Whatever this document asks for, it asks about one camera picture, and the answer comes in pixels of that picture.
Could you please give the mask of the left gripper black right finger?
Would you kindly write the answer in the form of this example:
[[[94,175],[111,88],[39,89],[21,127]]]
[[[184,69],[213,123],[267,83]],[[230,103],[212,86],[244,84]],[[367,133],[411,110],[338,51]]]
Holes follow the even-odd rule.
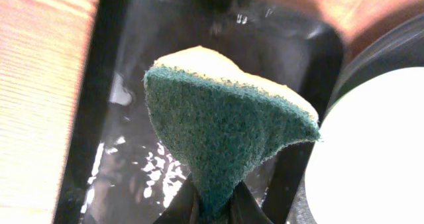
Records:
[[[244,182],[235,187],[230,199],[229,224],[272,224]]]

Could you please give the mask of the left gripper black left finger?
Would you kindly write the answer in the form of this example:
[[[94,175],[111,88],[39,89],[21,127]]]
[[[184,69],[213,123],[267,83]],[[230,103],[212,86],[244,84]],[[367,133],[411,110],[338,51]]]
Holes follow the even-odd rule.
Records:
[[[165,212],[153,224],[196,224],[198,217],[199,198],[190,174]]]

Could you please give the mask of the green yellow sponge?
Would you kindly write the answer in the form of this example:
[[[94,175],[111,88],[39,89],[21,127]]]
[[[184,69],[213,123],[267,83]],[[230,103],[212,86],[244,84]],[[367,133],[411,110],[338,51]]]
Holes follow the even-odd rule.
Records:
[[[318,113],[302,96],[209,48],[162,56],[143,80],[150,122],[189,166],[204,219],[218,217],[234,188],[281,149],[321,136]]]

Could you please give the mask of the mint green plate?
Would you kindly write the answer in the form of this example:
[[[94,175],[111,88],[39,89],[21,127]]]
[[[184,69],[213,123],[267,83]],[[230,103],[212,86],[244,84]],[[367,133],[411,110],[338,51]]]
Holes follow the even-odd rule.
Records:
[[[321,125],[305,195],[322,224],[423,224],[423,68],[372,78]]]

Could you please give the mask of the rectangular black tray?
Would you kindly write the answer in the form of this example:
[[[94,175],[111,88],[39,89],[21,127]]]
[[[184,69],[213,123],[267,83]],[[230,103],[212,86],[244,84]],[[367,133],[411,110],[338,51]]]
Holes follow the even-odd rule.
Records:
[[[55,223],[268,223],[298,184],[343,61],[261,0],[100,0]]]

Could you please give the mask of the round black tray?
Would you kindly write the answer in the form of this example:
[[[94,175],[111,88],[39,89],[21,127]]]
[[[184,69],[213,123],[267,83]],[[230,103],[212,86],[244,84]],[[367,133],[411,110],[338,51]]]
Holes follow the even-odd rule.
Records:
[[[423,68],[422,15],[400,24],[380,37],[342,69],[323,121],[331,107],[357,86],[382,74],[414,67]],[[305,172],[299,183],[287,222],[318,223],[311,214],[305,195]]]

